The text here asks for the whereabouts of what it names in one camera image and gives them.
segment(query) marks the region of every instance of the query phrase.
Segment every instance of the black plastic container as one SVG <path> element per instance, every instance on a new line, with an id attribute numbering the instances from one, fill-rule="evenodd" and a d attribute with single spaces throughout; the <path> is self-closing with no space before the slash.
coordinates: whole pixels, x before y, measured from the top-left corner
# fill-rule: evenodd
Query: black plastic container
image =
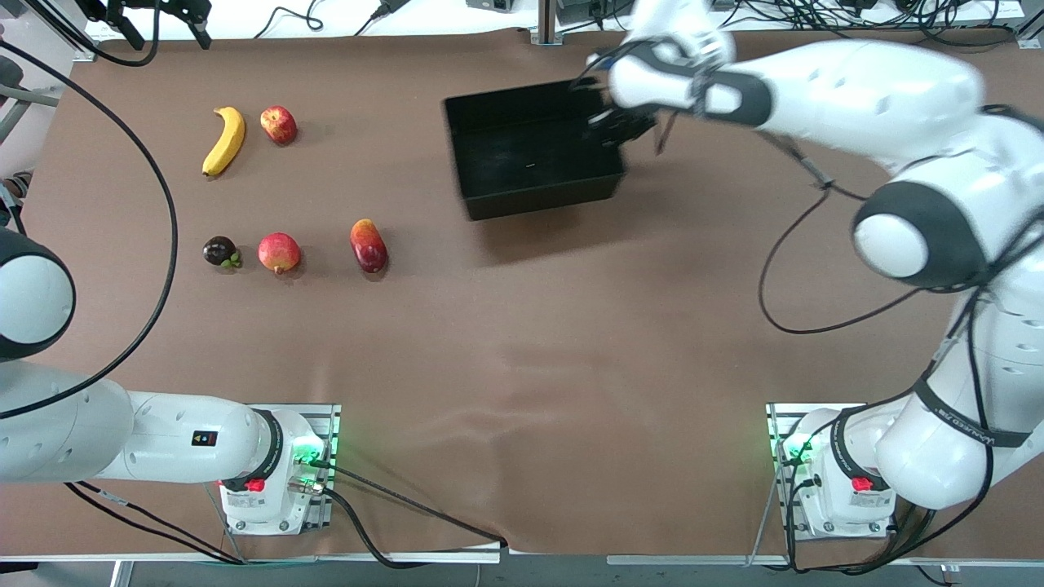
<path id="1" fill-rule="evenodd" d="M 588 119 L 598 90 L 570 80 L 447 98 L 460 195 L 472 220 L 606 199 L 625 170 Z"/>

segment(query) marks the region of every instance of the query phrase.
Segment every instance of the mangosteen green calyx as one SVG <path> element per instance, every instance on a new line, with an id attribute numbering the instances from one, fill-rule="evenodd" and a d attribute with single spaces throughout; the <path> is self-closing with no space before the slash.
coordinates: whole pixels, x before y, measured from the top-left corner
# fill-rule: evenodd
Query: mangosteen green calyx
<path id="1" fill-rule="evenodd" d="M 212 265 L 221 267 L 240 267 L 243 261 L 240 258 L 236 244 L 226 236 L 215 236 L 203 245 L 203 258 Z"/>

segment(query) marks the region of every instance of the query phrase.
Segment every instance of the red button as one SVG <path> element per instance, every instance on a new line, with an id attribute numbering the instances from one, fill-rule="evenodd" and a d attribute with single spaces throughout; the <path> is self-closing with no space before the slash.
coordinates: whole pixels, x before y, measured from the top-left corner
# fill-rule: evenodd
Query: red button
<path id="1" fill-rule="evenodd" d="M 852 489 L 856 491 L 870 491 L 874 488 L 874 483 L 867 477 L 855 477 L 852 479 Z"/>

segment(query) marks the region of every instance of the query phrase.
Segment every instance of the banana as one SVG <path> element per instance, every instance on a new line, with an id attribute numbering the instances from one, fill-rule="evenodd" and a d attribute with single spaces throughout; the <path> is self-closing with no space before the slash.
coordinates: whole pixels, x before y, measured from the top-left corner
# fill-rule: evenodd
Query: banana
<path id="1" fill-rule="evenodd" d="M 214 143 L 214 148 L 210 149 L 207 159 L 203 160 L 203 174 L 208 178 L 224 171 L 239 152 L 239 148 L 243 146 L 243 137 L 246 135 L 246 123 L 243 122 L 243 115 L 239 114 L 238 110 L 227 105 L 214 109 L 214 114 L 224 120 L 224 130 Z"/>

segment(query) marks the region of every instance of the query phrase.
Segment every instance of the brown table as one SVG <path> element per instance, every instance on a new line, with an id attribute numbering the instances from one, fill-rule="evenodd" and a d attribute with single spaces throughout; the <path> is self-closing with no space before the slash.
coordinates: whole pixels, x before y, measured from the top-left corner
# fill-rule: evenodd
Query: brown table
<path id="1" fill-rule="evenodd" d="M 739 33 L 749 58 L 823 39 Z M 469 222 L 450 165 L 448 96 L 575 75 L 592 46 L 535 47 L 526 33 L 165 44 L 143 69 L 79 65 L 74 77 L 126 119 L 175 194 L 180 268 L 167 310 L 115 374 L 127 389 L 242 402 L 343 404 L 341 463 L 539 553 L 744 555 L 772 475 L 770 401 L 872 401 L 906 388 L 940 341 L 951 301 L 921 296 L 820 336 L 772 329 L 758 272 L 816 196 L 809 178 L 754 134 L 679 120 L 666 152 L 630 144 L 612 199 Z M 1044 115 L 1044 60 L 1014 45 L 962 55 L 989 99 Z M 280 103 L 300 140 L 272 145 L 255 122 Z M 200 162 L 234 104 L 245 146 L 220 178 Z M 810 148 L 843 185 L 869 192 L 874 165 Z M 25 214 L 66 260 L 78 307 L 38 360 L 79 372 L 108 362 L 149 313 L 167 255 L 161 193 L 142 158 L 67 94 Z M 835 322 L 901 287 L 849 242 L 837 198 L 781 252 L 769 305 L 787 324 Z M 373 218 L 392 264 L 367 280 L 348 232 Z M 256 243 L 284 231 L 305 266 L 277 278 Z M 223 234 L 246 265 L 222 275 L 200 246 Z M 1035 559 L 1044 553 L 1044 462 L 1005 480 L 923 556 Z M 105 483 L 219 540 L 203 488 Z M 471 535 L 351 491 L 388 550 L 475 544 Z M 0 555 L 156 553 L 171 544 L 85 507 L 61 486 L 0 488 Z M 781 554 L 772 514 L 765 554 Z M 250 557 L 360 550 L 347 520 L 298 538 L 242 541 Z M 868 556 L 860 542 L 803 547 L 809 564 Z"/>

